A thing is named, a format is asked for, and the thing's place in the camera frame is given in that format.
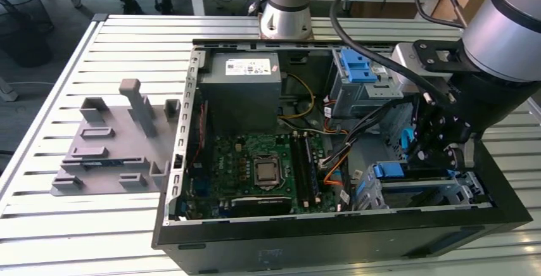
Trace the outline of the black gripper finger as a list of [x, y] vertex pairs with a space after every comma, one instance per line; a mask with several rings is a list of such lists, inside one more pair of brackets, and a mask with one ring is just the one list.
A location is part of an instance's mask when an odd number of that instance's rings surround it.
[[408, 163], [426, 166], [448, 165], [448, 158], [443, 152], [444, 144], [439, 137], [446, 122], [446, 109], [428, 104], [422, 97], [413, 100], [411, 113], [413, 138], [404, 151]]
[[452, 169], [472, 169], [476, 133], [467, 122], [456, 121], [443, 130], [443, 151], [451, 159]]

